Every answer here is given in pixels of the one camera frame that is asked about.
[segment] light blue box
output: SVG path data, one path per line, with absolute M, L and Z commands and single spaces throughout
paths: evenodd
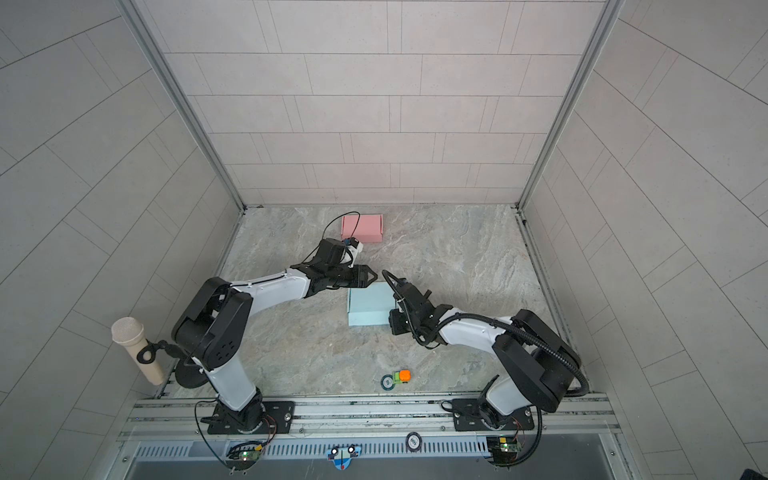
M 347 292 L 349 326 L 389 325 L 389 311 L 396 305 L 387 282 L 374 282 L 368 288 L 350 288 Z

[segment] metal corner post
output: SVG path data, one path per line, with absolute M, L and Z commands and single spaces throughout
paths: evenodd
M 538 159 L 536 159 L 536 163 L 534 163 L 533 169 L 531 170 L 531 176 L 525 183 L 525 188 L 523 188 L 523 193 L 517 205 L 520 211 L 523 211 L 531 200 L 533 189 L 536 186 L 538 179 L 541 177 L 541 173 L 544 170 L 547 160 L 552 155 L 554 146 L 558 142 L 558 138 L 563 131 L 563 127 L 565 127 L 565 122 L 568 119 L 568 116 L 576 106 L 576 100 L 578 100 L 581 91 L 584 89 L 584 85 L 587 83 L 589 74 L 600 55 L 600 50 L 603 48 L 608 35 L 611 33 L 611 28 L 616 22 L 622 3 L 624 3 L 624 0 L 607 0 L 605 2 L 603 11 L 600 13 L 598 22 L 594 26 L 587 47 L 576 68 L 576 73 L 571 79 L 571 83 L 568 85 L 568 90 L 563 97 L 563 103 L 560 105 L 558 114 L 555 116 L 554 122 L 552 122 L 552 127 L 544 141 L 544 145 L 541 147 Z
M 200 120 L 197 118 L 194 110 L 192 109 L 187 96 L 181 91 L 181 86 L 178 80 L 174 77 L 170 66 L 165 60 L 163 53 L 157 46 L 157 42 L 154 40 L 147 24 L 144 22 L 141 13 L 136 8 L 134 0 L 115 0 L 118 6 L 118 10 L 123 15 L 125 22 L 129 29 L 136 38 L 136 42 L 139 44 L 144 56 L 147 57 L 150 65 L 154 69 L 155 74 L 160 79 L 160 83 L 165 88 L 171 101 L 176 106 L 176 110 L 179 112 L 181 119 L 187 125 L 192 138 L 194 138 L 197 145 L 200 147 L 200 151 L 208 159 L 211 167 L 213 167 L 216 175 L 224 182 L 224 186 L 230 193 L 230 196 L 237 205 L 237 209 L 240 213 L 245 210 L 245 203 L 240 197 L 240 193 L 232 183 L 227 170 L 224 168 L 223 162 L 219 158 L 218 153 L 211 144 L 205 130 L 203 129 Z

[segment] black mounting plate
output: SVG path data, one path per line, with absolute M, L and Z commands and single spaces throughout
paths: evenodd
M 273 419 L 275 419 L 275 422 L 277 422 L 277 433 L 288 433 L 290 432 L 290 424 L 293 421 L 293 409 L 296 408 L 296 403 L 294 402 L 264 402 L 264 408 L 265 408 L 265 415 L 269 415 Z M 214 409 L 213 417 L 221 417 L 223 416 L 222 413 L 223 407 L 220 403 L 216 404 L 216 408 Z M 251 433 L 244 434 L 241 432 L 238 432 L 237 429 L 234 428 L 227 428 L 222 423 L 217 423 L 215 425 L 208 425 L 208 435 L 268 435 L 272 433 L 271 426 L 267 425 L 267 422 L 261 422 L 261 425 L 258 426 L 256 430 L 254 430 Z
M 472 415 L 472 417 L 466 415 L 460 415 L 459 417 L 456 417 L 456 415 L 453 416 L 453 427 L 457 432 L 474 432 L 475 430 L 495 432 L 495 430 L 486 427 L 485 423 L 480 420 L 477 399 L 452 399 L 451 408 L 456 412 L 467 412 L 469 415 Z M 512 412 L 512 416 L 520 422 L 520 426 L 523 430 L 533 430 L 533 418 L 531 418 L 531 410 L 528 407 L 515 410 Z M 517 430 L 518 426 L 510 420 L 504 429 Z

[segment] black clamp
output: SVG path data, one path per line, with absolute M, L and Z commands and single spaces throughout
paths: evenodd
M 139 350 L 139 353 L 136 354 L 136 361 L 143 365 L 152 363 L 157 357 L 158 350 L 165 350 L 165 353 L 174 357 L 175 359 L 186 359 L 188 357 L 188 355 L 178 345 L 168 343 L 165 340 L 161 340 L 157 343 L 152 343 L 147 340 L 147 346 Z M 144 358 L 144 355 L 147 353 L 149 353 L 149 359 Z

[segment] beige microphone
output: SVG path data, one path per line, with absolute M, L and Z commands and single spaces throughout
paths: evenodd
M 157 358 L 152 363 L 139 363 L 136 355 L 145 346 L 149 345 L 147 337 L 144 336 L 144 325 L 132 316 L 124 316 L 112 324 L 112 341 L 122 345 L 128 351 L 128 355 L 136 362 L 141 372 L 147 377 L 152 385 L 162 385 L 165 381 L 165 372 L 163 367 L 157 362 Z M 149 360 L 150 353 L 144 353 L 144 359 Z

